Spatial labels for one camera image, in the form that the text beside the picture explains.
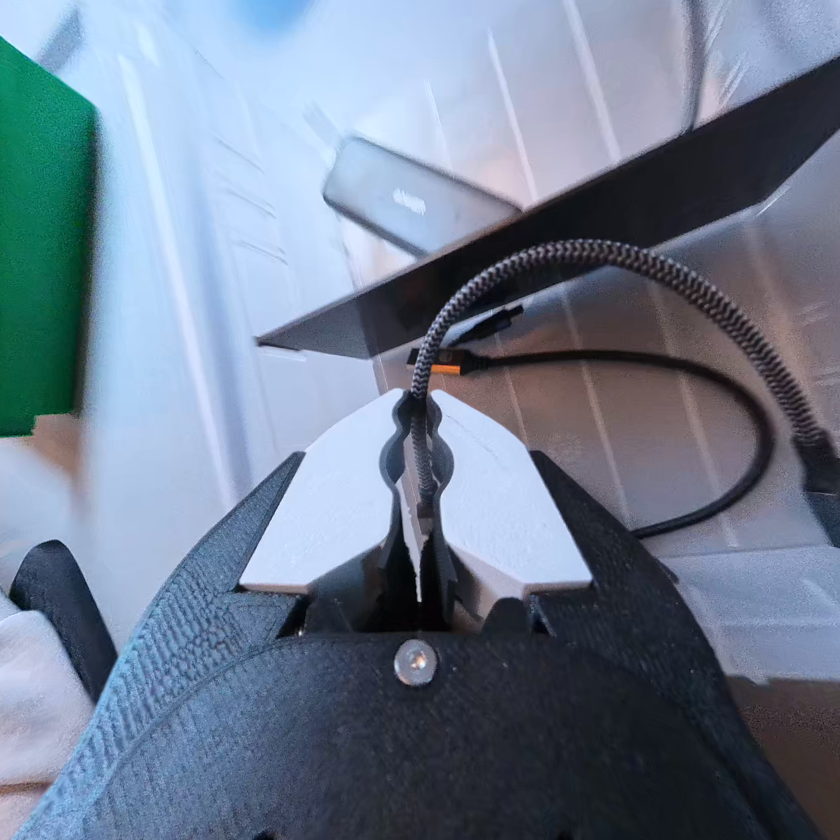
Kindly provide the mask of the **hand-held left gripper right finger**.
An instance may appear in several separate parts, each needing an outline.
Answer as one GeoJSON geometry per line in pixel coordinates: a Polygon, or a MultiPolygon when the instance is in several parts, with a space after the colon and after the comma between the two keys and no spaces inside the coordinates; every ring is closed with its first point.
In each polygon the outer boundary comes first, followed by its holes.
{"type": "Polygon", "coordinates": [[[499,600],[589,587],[590,567],[522,441],[441,390],[427,410],[435,523],[467,613],[483,621],[499,600]]]}

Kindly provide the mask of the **white plastic bin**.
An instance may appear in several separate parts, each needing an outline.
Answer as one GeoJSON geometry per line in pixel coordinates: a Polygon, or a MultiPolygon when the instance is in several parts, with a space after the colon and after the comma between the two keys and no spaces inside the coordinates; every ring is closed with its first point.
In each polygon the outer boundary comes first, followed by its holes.
{"type": "MultiPolygon", "coordinates": [[[[531,208],[792,76],[765,40],[707,47],[712,3],[86,2],[108,144],[89,432],[97,595],[118,650],[182,556],[293,450],[407,387],[406,349],[372,360],[258,346],[415,258],[322,198],[359,136],[531,208]]],[[[805,56],[836,49],[809,9],[805,56]]],[[[838,138],[753,211],[664,251],[732,295],[838,433],[838,138]]],[[[699,358],[763,391],[672,293],[615,269],[527,297],[499,354],[627,348],[699,358]]],[[[737,409],[688,377],[580,363],[432,388],[567,469],[629,527],[729,485],[749,455],[737,409]]],[[[734,511],[647,545],[687,572],[724,669],[838,682],[838,549],[807,510],[784,426],[769,477],[734,511]]]]}

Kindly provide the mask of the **black usb plug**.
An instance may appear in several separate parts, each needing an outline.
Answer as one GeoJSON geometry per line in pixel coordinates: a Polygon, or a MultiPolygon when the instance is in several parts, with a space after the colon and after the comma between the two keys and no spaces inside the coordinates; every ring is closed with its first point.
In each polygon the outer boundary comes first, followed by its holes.
{"type": "Polygon", "coordinates": [[[451,340],[448,346],[455,347],[466,343],[487,340],[509,329],[522,314],[523,306],[521,304],[495,311],[488,317],[480,320],[473,327],[462,332],[456,339],[451,340]]]}

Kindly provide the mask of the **grey usb hub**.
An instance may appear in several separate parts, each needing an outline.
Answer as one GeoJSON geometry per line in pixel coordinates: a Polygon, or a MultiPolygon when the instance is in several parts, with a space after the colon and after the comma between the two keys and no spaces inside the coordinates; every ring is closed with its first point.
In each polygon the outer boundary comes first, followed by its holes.
{"type": "Polygon", "coordinates": [[[358,135],[338,148],[322,198],[342,217],[416,257],[522,213],[502,196],[358,135]]]}

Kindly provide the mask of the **green box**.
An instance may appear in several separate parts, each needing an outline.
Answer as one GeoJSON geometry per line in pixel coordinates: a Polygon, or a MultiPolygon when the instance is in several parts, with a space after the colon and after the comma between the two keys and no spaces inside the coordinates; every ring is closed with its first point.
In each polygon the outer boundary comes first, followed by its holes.
{"type": "Polygon", "coordinates": [[[76,405],[97,189],[89,100],[1,42],[1,435],[76,405]]]}

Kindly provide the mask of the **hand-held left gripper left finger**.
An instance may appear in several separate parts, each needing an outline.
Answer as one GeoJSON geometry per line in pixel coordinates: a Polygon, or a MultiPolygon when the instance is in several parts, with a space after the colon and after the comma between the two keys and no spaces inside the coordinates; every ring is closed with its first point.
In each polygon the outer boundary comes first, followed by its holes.
{"type": "Polygon", "coordinates": [[[396,484],[412,412],[410,393],[393,389],[307,447],[239,578],[241,588],[378,595],[377,565],[402,525],[396,484]]]}

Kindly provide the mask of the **black divider panel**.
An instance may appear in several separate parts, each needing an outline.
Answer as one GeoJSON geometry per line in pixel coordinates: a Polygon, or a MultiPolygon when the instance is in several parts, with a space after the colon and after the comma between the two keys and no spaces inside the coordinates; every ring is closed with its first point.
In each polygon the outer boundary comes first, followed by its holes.
{"type": "Polygon", "coordinates": [[[374,285],[280,325],[255,345],[369,360],[425,334],[484,268],[563,238],[653,248],[760,205],[839,128],[839,58],[374,285]]]}

